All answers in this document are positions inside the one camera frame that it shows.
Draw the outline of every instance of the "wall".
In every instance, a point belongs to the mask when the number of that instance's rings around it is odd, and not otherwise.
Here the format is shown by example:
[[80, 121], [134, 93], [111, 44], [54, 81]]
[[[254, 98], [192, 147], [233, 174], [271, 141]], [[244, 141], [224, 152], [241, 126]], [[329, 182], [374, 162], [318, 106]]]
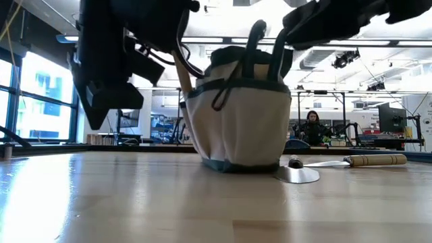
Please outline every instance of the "wall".
[[[20, 87], [22, 91], [72, 103], [73, 82], [70, 71], [31, 52], [27, 52], [22, 60]], [[69, 138], [69, 107], [37, 101], [30, 97], [20, 100], [16, 124], [16, 133], [19, 136], [34, 138], [31, 131], [35, 130], [51, 133], [48, 137], [41, 134], [40, 138]]]
[[[405, 96], [403, 99], [403, 104], [410, 112], [414, 115], [421, 116], [421, 134], [425, 139], [426, 151], [432, 151], [432, 95], [425, 96], [424, 94], [414, 94]], [[417, 128], [413, 121], [408, 121], [408, 126], [412, 127], [412, 135], [417, 138]], [[407, 151], [420, 151], [419, 144], [406, 144], [405, 149]]]

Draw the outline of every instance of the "person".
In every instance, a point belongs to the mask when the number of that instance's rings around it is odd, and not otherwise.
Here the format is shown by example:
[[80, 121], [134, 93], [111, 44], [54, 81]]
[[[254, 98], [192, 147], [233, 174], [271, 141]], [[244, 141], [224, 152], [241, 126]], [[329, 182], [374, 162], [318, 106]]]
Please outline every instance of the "person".
[[317, 146], [322, 143], [327, 128], [319, 123], [319, 116], [316, 111], [309, 111], [306, 122], [300, 126], [300, 139]]

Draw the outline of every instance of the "metal pipe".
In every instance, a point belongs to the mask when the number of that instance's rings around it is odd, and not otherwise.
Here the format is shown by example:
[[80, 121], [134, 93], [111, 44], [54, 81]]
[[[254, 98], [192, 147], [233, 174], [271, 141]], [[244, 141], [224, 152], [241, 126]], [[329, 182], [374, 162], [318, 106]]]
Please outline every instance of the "metal pipe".
[[[178, 107], [177, 107], [177, 120], [179, 121], [179, 119], [180, 119], [180, 89], [179, 89], [179, 91], [178, 91]], [[176, 143], [177, 143], [177, 146], [179, 145], [179, 143], [180, 143], [180, 140], [179, 140], [179, 130], [180, 130], [180, 122], [178, 123], [178, 125], [179, 125], [179, 128], [177, 129], [177, 136], [176, 136]]]
[[[236, 37], [212, 37], [212, 36], [206, 36], [206, 37], [199, 37], [199, 36], [184, 36], [182, 39], [183, 44], [188, 45], [245, 45], [247, 43], [247, 38], [236, 38]], [[76, 41], [69, 41], [64, 40], [64, 38], [61, 39], [63, 43], [75, 43]], [[347, 40], [335, 40], [339, 41], [340, 44], [335, 43], [323, 43], [323, 44], [317, 44], [316, 47], [347, 47], [347, 48], [430, 48], [432, 47], [432, 41], [431, 40], [425, 40], [425, 39], [394, 39], [394, 40], [383, 40], [383, 39], [347, 39]], [[258, 42], [258, 46], [273, 46], [275, 44], [275, 38], [264, 38], [263, 40]], [[292, 46], [296, 46], [296, 44], [285, 45], [289, 49], [293, 49]]]
[[300, 119], [300, 92], [297, 93], [297, 101], [298, 101], [298, 132], [300, 133], [300, 125], [301, 125], [301, 119]]
[[392, 95], [394, 94], [403, 94], [403, 95], [425, 95], [425, 94], [429, 94], [428, 92], [424, 92], [424, 91], [399, 91], [399, 90], [394, 90], [394, 91], [366, 91], [366, 90], [291, 90], [291, 93], [293, 92], [307, 92], [307, 93], [314, 93], [314, 91], [325, 91], [329, 94], [339, 94], [341, 92], [344, 93], [348, 93], [348, 94], [367, 94], [367, 95], [374, 95], [374, 94], [385, 94], [388, 95], [389, 93], [391, 93]]
[[346, 126], [346, 108], [345, 108], [345, 93], [342, 92], [342, 112], [344, 114], [344, 126]]

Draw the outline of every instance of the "tool bag handle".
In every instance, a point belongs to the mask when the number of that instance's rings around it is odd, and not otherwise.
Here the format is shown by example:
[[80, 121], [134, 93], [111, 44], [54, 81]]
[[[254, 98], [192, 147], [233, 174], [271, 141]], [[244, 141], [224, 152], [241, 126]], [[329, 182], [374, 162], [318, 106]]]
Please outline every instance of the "tool bag handle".
[[[255, 65], [255, 51], [257, 49], [258, 43], [260, 40], [264, 38], [265, 31], [267, 28], [267, 24], [263, 20], [258, 20], [253, 25], [250, 30], [250, 34], [248, 37], [248, 42], [246, 44], [246, 50], [242, 56], [242, 58], [237, 63], [237, 66], [234, 68], [233, 72], [230, 74], [225, 86], [221, 88], [221, 90], [216, 94], [213, 102], [211, 103], [211, 107], [215, 111], [221, 111], [225, 106], [228, 97], [230, 96], [232, 89], [232, 80], [236, 75], [238, 69], [242, 67], [242, 78], [250, 78], [254, 79], [254, 65]], [[281, 72], [282, 60], [284, 58], [284, 53], [286, 55], [290, 55], [290, 66], [292, 65], [292, 54], [293, 51], [285, 50], [285, 39], [286, 34], [288, 33], [288, 29], [283, 29], [277, 36], [275, 46], [273, 48], [273, 54], [271, 56], [271, 61], [269, 65], [269, 70], [267, 72], [267, 79], [270, 82], [278, 82], [279, 75]], [[222, 102], [220, 104], [216, 104], [219, 100], [220, 96], [225, 92], [223, 96]]]
[[186, 68], [186, 70], [188, 70], [188, 72], [190, 74], [192, 74], [193, 76], [197, 77], [197, 78], [204, 78], [204, 72], [202, 70], [200, 70], [198, 67], [196, 67], [195, 65], [191, 64], [189, 61], [187, 61], [184, 56], [183, 56], [183, 52], [182, 52], [182, 47], [181, 47], [181, 38], [183, 36], [183, 33], [186, 29], [186, 26], [188, 24], [189, 21], [189, 9], [185, 9], [182, 13], [182, 17], [180, 18], [180, 23], [178, 25], [178, 29], [177, 29], [177, 38], [175, 39], [175, 45], [174, 45], [174, 51], [175, 54], [177, 55], [180, 63]]
[[[225, 104], [228, 100], [228, 97], [230, 96], [231, 89], [232, 89], [232, 80], [234, 79], [234, 76], [236, 75], [237, 71], [240, 67], [243, 67], [242, 70], [242, 77], [243, 78], [254, 78], [254, 53], [257, 49], [258, 42], [262, 40], [265, 36], [265, 31], [267, 29], [267, 24], [264, 22], [264, 20], [258, 20], [253, 25], [252, 29], [250, 30], [248, 42], [246, 44], [246, 50], [238, 61], [236, 67], [229, 75], [229, 78], [227, 79], [226, 84], [223, 88], [219, 90], [219, 92], [216, 94], [215, 98], [213, 99], [211, 103], [211, 107], [215, 111], [221, 111], [223, 107], [225, 107]], [[222, 102], [220, 104], [216, 104], [216, 102], [219, 100], [220, 96], [224, 93]]]

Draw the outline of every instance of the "window frame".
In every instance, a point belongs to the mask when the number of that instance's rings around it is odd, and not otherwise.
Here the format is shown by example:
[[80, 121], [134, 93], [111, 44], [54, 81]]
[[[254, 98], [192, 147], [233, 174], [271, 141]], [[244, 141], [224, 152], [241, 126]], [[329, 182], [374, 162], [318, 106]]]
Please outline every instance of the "window frame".
[[[12, 63], [11, 54], [9, 51], [0, 47], [0, 59], [4, 60], [8, 63]], [[47, 103], [52, 103], [55, 105], [61, 105], [71, 108], [70, 114], [70, 128], [69, 128], [69, 139], [54, 139], [54, 138], [41, 138], [38, 140], [37, 138], [23, 138], [27, 142], [75, 142], [76, 141], [76, 133], [77, 133], [77, 124], [78, 124], [78, 93], [75, 88], [73, 88], [72, 93], [72, 103], [66, 103], [57, 99], [53, 99], [50, 97], [44, 97], [39, 94], [33, 94], [31, 92], [21, 91], [20, 90], [20, 82], [21, 82], [21, 73], [22, 73], [22, 62], [23, 57], [14, 54], [14, 59], [16, 66], [14, 67], [12, 64], [12, 75], [10, 86], [0, 85], [0, 90], [6, 91], [9, 93], [9, 102], [7, 104], [7, 116], [6, 116], [6, 128], [11, 130], [12, 132], [16, 132], [16, 125], [18, 122], [18, 107], [20, 104], [20, 95], [23, 97], [29, 97], [35, 99], [37, 101], [44, 101]], [[11, 138], [4, 136], [0, 138], [0, 142], [13, 142]]]

